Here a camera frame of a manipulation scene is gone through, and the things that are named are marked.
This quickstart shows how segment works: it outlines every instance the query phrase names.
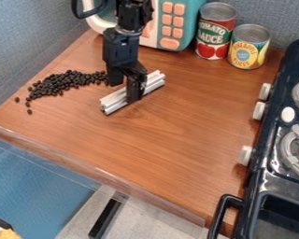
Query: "toy stove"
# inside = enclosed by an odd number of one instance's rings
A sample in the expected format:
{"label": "toy stove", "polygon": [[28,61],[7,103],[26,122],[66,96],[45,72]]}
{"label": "toy stove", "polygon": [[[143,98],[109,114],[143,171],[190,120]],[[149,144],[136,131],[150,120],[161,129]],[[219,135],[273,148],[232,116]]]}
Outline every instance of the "toy stove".
{"label": "toy stove", "polygon": [[290,44],[273,85],[263,84],[253,118],[262,127],[248,167],[244,199],[223,195],[208,238],[217,238],[228,207],[238,209],[232,238],[299,239],[299,40]]}

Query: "wooden countertop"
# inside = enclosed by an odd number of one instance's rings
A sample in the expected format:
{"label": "wooden countertop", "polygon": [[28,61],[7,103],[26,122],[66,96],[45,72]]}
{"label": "wooden countertop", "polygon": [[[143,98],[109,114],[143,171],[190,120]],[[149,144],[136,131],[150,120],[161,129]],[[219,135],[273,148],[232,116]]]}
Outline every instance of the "wooden countertop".
{"label": "wooden countertop", "polygon": [[[192,49],[142,47],[140,61],[166,74],[166,85],[142,101],[107,117],[99,99],[118,87],[91,85],[38,99],[33,115],[26,113],[23,99],[34,81],[67,69],[105,69],[101,45],[102,37],[87,32],[2,104],[0,137],[143,199],[163,198],[209,226],[222,194],[242,195],[246,170],[238,155],[255,138],[259,123],[250,116],[283,51],[271,49],[264,67],[245,71],[199,59]],[[226,216],[223,233],[234,220]]]}

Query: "white knob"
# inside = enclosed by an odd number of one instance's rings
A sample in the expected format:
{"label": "white knob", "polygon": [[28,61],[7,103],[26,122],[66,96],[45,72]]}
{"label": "white knob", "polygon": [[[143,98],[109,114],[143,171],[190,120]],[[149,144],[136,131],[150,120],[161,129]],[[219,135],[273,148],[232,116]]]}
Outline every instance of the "white knob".
{"label": "white knob", "polygon": [[263,117],[265,107],[266,104],[264,102],[257,102],[254,108],[254,113],[252,114],[252,118],[255,120],[261,120]]}
{"label": "white knob", "polygon": [[291,107],[285,107],[282,111],[281,111],[281,119],[285,122],[285,123],[290,123],[295,119],[295,111],[293,108]]}
{"label": "white knob", "polygon": [[249,160],[252,152],[251,146],[243,146],[239,156],[239,164],[244,166],[249,165]]}
{"label": "white knob", "polygon": [[268,99],[268,96],[269,96],[269,93],[270,93],[270,90],[272,88],[272,85],[271,84],[268,84],[268,83],[264,83],[262,85],[262,88],[261,88],[261,91],[260,91],[260,95],[259,95],[259,98],[263,101],[266,101]]}

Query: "tomato sauce can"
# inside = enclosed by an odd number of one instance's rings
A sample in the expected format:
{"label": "tomato sauce can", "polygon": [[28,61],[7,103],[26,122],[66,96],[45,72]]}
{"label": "tomato sauce can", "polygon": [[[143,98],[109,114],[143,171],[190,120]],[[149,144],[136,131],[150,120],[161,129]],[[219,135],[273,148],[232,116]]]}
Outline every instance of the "tomato sauce can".
{"label": "tomato sauce can", "polygon": [[225,3],[214,2],[202,6],[198,22],[195,53],[209,60],[227,56],[236,11]]}
{"label": "tomato sauce can", "polygon": [[240,69],[261,67],[270,43],[269,31],[256,24],[243,24],[233,31],[228,61]]}

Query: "toy microwave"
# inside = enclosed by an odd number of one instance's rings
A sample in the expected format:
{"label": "toy microwave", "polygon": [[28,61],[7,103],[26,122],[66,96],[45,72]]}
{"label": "toy microwave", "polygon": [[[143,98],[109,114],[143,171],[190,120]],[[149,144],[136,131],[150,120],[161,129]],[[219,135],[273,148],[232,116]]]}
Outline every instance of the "toy microwave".
{"label": "toy microwave", "polygon": [[[197,15],[206,0],[152,0],[153,20],[140,37],[140,44],[157,49],[185,49],[196,34]],[[99,5],[99,0],[83,0],[84,11]],[[106,8],[86,21],[95,32],[102,34],[116,25],[116,0],[108,0]]]}

